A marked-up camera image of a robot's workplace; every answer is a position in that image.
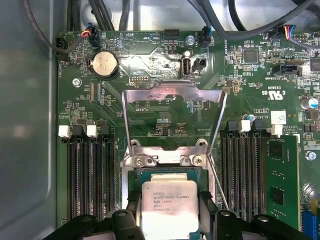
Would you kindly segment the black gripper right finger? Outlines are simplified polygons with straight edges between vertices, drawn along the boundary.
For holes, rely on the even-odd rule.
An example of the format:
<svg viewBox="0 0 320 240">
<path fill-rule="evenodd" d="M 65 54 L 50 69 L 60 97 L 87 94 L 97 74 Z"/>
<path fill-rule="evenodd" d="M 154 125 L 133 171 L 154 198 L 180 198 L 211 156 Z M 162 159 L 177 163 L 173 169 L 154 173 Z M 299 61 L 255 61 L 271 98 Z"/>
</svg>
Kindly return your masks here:
<svg viewBox="0 0 320 240">
<path fill-rule="evenodd" d="M 199 225 L 208 240 L 309 240 L 299 230 L 260 214 L 245 221 L 226 209 L 218 209 L 208 191 L 199 193 Z"/>
</svg>

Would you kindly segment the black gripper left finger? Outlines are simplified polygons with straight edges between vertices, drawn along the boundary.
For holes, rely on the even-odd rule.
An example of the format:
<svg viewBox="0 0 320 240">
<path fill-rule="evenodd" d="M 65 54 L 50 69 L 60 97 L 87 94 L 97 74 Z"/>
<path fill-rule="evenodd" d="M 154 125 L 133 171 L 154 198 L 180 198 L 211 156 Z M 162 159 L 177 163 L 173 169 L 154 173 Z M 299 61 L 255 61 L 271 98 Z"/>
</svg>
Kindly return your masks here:
<svg viewBox="0 0 320 240">
<path fill-rule="evenodd" d="M 57 240 L 144 240 L 137 224 L 140 193 L 130 193 L 126 209 L 116 210 L 102 221 L 93 215 L 80 215 L 56 230 Z"/>
</svg>

